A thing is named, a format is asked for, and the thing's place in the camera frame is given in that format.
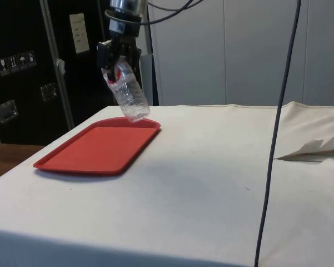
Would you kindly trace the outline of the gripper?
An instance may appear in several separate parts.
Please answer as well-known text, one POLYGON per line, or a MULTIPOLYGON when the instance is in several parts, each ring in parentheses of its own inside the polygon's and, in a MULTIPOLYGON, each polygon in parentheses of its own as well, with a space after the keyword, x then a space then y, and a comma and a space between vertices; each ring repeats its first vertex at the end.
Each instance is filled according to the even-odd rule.
MULTIPOLYGON (((122 48, 120 37, 138 37, 142 14, 122 9, 107 9, 104 15, 109 19, 110 40, 98 43, 97 66, 105 71, 110 83, 115 83, 117 81, 115 68, 121 56, 122 48)), ((141 49, 137 47, 135 39, 124 44, 124 56, 133 72, 137 73, 141 49)))

